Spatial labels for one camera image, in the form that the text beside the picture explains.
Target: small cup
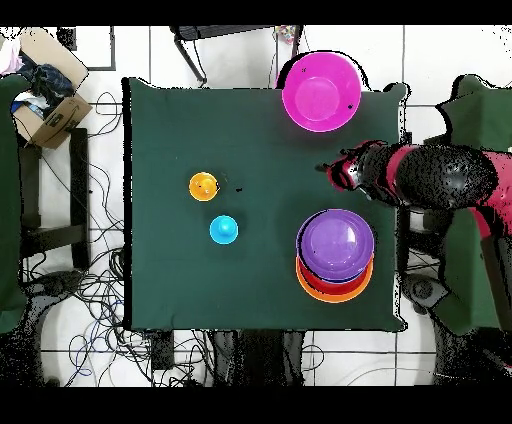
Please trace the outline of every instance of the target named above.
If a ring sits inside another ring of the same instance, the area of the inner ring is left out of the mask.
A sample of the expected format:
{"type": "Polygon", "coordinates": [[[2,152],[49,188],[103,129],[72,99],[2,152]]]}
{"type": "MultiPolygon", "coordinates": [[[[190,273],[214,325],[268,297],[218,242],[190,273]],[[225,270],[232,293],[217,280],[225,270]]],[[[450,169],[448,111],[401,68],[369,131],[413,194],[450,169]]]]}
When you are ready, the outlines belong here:
{"type": "Polygon", "coordinates": [[[219,183],[212,174],[208,172],[198,172],[190,179],[188,186],[190,194],[200,202],[208,202],[212,200],[217,191],[219,191],[219,183]]]}

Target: chair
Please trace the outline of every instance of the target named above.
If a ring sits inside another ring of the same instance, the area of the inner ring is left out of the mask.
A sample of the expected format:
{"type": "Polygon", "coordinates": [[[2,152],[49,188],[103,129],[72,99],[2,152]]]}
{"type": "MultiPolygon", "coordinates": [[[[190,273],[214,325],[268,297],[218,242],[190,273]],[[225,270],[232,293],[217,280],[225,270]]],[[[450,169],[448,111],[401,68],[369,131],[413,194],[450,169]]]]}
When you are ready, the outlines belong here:
{"type": "Polygon", "coordinates": [[[20,148],[10,113],[12,100],[29,86],[20,75],[0,77],[0,385],[4,386],[44,384],[40,355],[44,318],[76,290],[82,276],[78,271],[57,272],[24,285],[22,259],[71,244],[75,268],[89,267],[87,130],[75,130],[70,142],[71,226],[39,229],[40,150],[20,148]]]}
{"type": "MultiPolygon", "coordinates": [[[[187,62],[188,66],[194,72],[197,80],[201,84],[206,84],[207,79],[206,76],[202,76],[197,69],[196,65],[190,58],[189,54],[185,50],[183,46],[183,41],[195,41],[200,39],[206,39],[211,37],[218,37],[221,35],[229,35],[229,34],[237,34],[239,32],[252,31],[255,29],[263,29],[263,28],[271,28],[275,25],[206,25],[206,26],[173,26],[170,25],[169,28],[171,32],[174,34],[174,44],[178,48],[179,52],[187,62]]],[[[295,30],[295,38],[293,40],[293,48],[292,48],[292,57],[297,55],[299,50],[299,42],[300,37],[302,35],[302,31],[304,30],[304,25],[296,25],[295,30]]]]}

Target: floor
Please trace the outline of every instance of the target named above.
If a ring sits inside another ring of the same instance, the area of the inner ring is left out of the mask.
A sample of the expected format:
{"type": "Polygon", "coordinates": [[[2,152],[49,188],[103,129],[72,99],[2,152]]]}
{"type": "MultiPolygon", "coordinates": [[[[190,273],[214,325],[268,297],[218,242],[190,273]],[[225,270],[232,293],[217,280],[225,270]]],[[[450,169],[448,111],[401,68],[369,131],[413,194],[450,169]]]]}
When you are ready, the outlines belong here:
{"type": "MultiPolygon", "coordinates": [[[[55,34],[55,28],[48,28],[55,34]]],[[[77,27],[75,54],[90,71],[78,93],[95,109],[81,127],[89,133],[114,128],[116,113],[121,111],[121,78],[140,77],[158,87],[198,87],[194,75],[174,46],[168,27],[114,27],[115,49],[112,51],[109,27],[77,27]]],[[[187,44],[191,57],[195,53],[187,44]]],[[[370,87],[382,90],[393,82],[406,82],[411,87],[407,102],[405,128],[412,131],[413,142],[444,133],[441,115],[434,105],[447,100],[452,82],[464,73],[476,73],[492,84],[505,86],[512,81],[512,27],[501,26],[306,26],[306,37],[300,51],[338,50],[353,57],[364,69],[370,87]]],[[[208,77],[215,88],[267,87],[275,79],[275,42],[272,30],[258,30],[197,42],[197,49],[208,77]]],[[[278,67],[290,57],[291,46],[279,42],[278,67]]],[[[123,128],[120,124],[108,135],[90,140],[90,162],[106,170],[111,188],[108,209],[122,219],[123,213],[123,128]]],[[[69,184],[67,143],[57,150],[45,150],[48,163],[69,184]]],[[[41,165],[42,196],[40,209],[43,226],[69,224],[69,193],[47,164],[41,165]]],[[[91,174],[106,187],[107,179],[99,170],[91,174]]],[[[91,179],[91,240],[96,240],[111,226],[102,207],[102,190],[91,179]]],[[[124,244],[123,234],[116,229],[105,232],[110,247],[124,244]]],[[[92,243],[92,255],[104,251],[105,241],[92,243]]],[[[35,264],[40,255],[31,258],[35,264]]],[[[106,268],[106,260],[95,265],[95,272],[106,268]]],[[[70,249],[48,253],[39,267],[41,272],[71,268],[70,249]]],[[[400,315],[408,323],[399,334],[382,332],[309,332],[303,354],[307,385],[421,385],[429,384],[435,361],[435,343],[430,319],[416,314],[404,298],[400,315]]],[[[68,299],[49,313],[43,330],[42,355],[47,376],[67,382],[75,372],[72,360],[83,358],[83,341],[74,338],[87,333],[94,319],[76,299],[68,299]]],[[[186,340],[190,332],[177,332],[176,340],[186,340]]],[[[188,361],[198,353],[190,352],[191,343],[177,349],[177,361],[188,361]]],[[[95,346],[87,361],[89,372],[77,375],[71,386],[97,386],[97,376],[110,365],[109,378],[101,386],[147,386],[149,382],[137,365],[125,358],[116,359],[105,346],[95,346]]],[[[194,375],[202,378],[198,365],[194,375]]]]}

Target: green tablecloth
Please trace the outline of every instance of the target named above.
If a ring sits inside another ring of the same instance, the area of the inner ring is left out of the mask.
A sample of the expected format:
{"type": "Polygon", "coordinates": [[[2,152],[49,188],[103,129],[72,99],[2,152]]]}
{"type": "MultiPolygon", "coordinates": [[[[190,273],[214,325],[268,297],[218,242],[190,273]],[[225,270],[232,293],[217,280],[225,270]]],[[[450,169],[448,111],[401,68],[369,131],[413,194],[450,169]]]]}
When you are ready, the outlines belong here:
{"type": "Polygon", "coordinates": [[[366,139],[397,142],[404,85],[363,93],[348,124],[315,134],[290,120],[279,90],[129,83],[133,328],[403,329],[393,315],[394,209],[359,191],[337,192],[314,167],[366,139]],[[210,202],[189,194],[199,171],[220,183],[210,202]],[[297,231],[326,208],[360,214],[376,238],[369,286],[334,305],[306,294],[295,275],[297,231]],[[238,222],[231,245],[210,239],[220,214],[238,222]]]}
{"type": "Polygon", "coordinates": [[[21,195],[16,127],[11,103],[30,84],[20,75],[0,77],[0,334],[11,331],[25,308],[18,285],[20,269],[21,195]]]}

